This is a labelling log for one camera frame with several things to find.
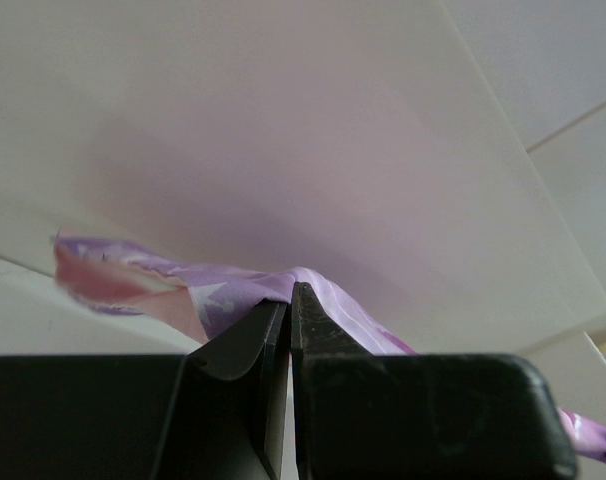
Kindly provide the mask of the purple pink Elsa placemat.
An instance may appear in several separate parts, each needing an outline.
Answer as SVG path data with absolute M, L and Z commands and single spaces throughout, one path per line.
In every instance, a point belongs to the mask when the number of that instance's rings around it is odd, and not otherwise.
M 263 301 L 290 304 L 295 284 L 307 283 L 324 312 L 368 352 L 413 352 L 341 287 L 308 268 L 265 273 L 185 264 L 133 242 L 64 233 L 55 237 L 53 250 L 55 281 L 75 301 L 113 316 L 147 315 L 201 344 Z

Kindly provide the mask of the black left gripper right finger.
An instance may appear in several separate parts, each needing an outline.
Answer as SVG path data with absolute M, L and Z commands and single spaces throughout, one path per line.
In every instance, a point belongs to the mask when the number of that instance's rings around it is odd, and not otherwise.
M 542 375 L 505 354 L 374 355 L 312 287 L 291 304 L 303 479 L 573 479 L 578 462 Z

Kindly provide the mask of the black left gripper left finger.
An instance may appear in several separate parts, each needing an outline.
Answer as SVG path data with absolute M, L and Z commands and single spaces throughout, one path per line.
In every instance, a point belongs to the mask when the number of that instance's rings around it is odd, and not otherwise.
M 287 307 L 189 354 L 0 356 L 0 479 L 277 479 Z

